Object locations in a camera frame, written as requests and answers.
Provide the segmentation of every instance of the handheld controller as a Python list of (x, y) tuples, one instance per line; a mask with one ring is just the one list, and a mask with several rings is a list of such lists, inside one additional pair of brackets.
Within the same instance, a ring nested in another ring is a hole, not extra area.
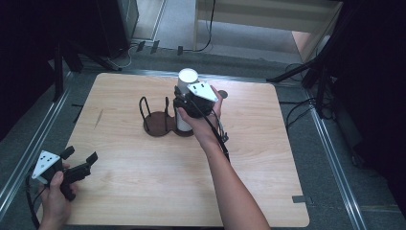
[(54, 174), (58, 171), (63, 172), (63, 182), (60, 185), (61, 192), (65, 195), (66, 199), (72, 201), (75, 199), (75, 195), (70, 189), (70, 184), (84, 179), (90, 174), (90, 168), (98, 160), (96, 152), (91, 154), (86, 162), (78, 165), (72, 169), (64, 169), (62, 165), (62, 159), (66, 160), (70, 155), (75, 152), (73, 147), (68, 147), (59, 155), (50, 153), (48, 151), (42, 151), (39, 155), (38, 161), (35, 165), (32, 179), (41, 181), (45, 186), (50, 186), (51, 180)]
[(218, 101), (213, 89), (206, 81), (189, 84), (188, 88), (190, 92), (182, 94), (175, 86), (173, 105), (183, 107), (193, 118), (201, 118), (202, 114), (208, 116), (212, 112), (214, 103)]

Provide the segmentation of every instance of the hand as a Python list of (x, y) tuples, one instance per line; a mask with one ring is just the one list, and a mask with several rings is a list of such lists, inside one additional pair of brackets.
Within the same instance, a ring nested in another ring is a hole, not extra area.
[[(220, 119), (221, 105), (223, 102), (223, 98), (221, 97), (221, 95), (218, 93), (218, 91), (213, 86), (212, 86), (212, 89), (213, 89), (215, 95), (218, 97), (218, 101), (213, 106), (213, 111), (214, 111), (215, 115), (217, 116), (217, 118)], [(200, 143), (200, 145), (202, 147), (203, 147), (203, 145), (210, 144), (210, 143), (218, 144), (217, 139), (215, 138), (211, 127), (205, 121), (204, 118), (199, 118), (199, 119), (192, 118), (188, 115), (188, 113), (182, 107), (179, 107), (179, 114), (180, 114), (182, 120), (185, 121), (186, 123), (188, 123), (192, 127), (194, 136), (196, 137), (197, 141)], [(218, 124), (217, 124), (215, 115), (212, 113), (209, 116), (207, 116), (207, 118), (209, 119), (209, 121), (212, 123), (212, 125), (215, 128), (218, 128)]]
[[(46, 188), (42, 194), (43, 216), (39, 229), (61, 229), (68, 218), (71, 216), (71, 203), (60, 191), (60, 185), (63, 182), (63, 172), (56, 172), (51, 180), (50, 188)], [(71, 185), (71, 190), (75, 194), (77, 191), (75, 184)]]

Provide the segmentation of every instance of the right hand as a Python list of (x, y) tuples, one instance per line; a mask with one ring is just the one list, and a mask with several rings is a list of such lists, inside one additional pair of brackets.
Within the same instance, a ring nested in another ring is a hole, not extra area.
[[(213, 89), (215, 95), (218, 97), (218, 101), (213, 106), (213, 112), (215, 113), (217, 118), (220, 119), (221, 105), (223, 102), (223, 98), (221, 97), (221, 95), (218, 93), (218, 91), (213, 86), (212, 86), (212, 89)], [(182, 120), (185, 121), (186, 123), (188, 123), (192, 127), (194, 136), (196, 137), (197, 141), (200, 143), (201, 146), (210, 144), (210, 143), (218, 144), (217, 139), (215, 138), (211, 127), (209, 126), (209, 124), (206, 122), (206, 120), (204, 118), (198, 118), (198, 119), (192, 118), (188, 115), (188, 113), (182, 107), (179, 107), (178, 110), (179, 110), (179, 114), (180, 114)], [(216, 119), (215, 115), (213, 113), (211, 113), (209, 116), (207, 116), (207, 118), (209, 119), (209, 121), (212, 123), (212, 125), (215, 128), (218, 128), (217, 119)]]

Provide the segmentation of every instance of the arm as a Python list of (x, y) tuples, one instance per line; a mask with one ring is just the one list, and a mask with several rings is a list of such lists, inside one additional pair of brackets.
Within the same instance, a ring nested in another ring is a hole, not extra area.
[[(214, 112), (220, 117), (222, 98), (215, 88), (213, 90), (219, 98)], [(189, 117), (183, 108), (179, 108), (179, 113), (191, 125), (194, 136), (206, 153), (224, 228), (270, 229), (258, 204), (224, 156), (207, 122)], [(216, 126), (215, 116), (211, 114), (208, 118)]]

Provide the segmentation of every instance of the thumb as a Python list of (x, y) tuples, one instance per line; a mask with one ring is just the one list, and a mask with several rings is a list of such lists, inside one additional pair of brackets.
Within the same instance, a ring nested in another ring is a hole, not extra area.
[(183, 107), (178, 107), (178, 111), (179, 111), (179, 115), (182, 118), (182, 120), (187, 122), (189, 120), (190, 116), (188, 115), (186, 110)]
[(58, 189), (63, 182), (63, 172), (58, 171), (55, 173), (54, 177), (51, 180), (50, 190)]

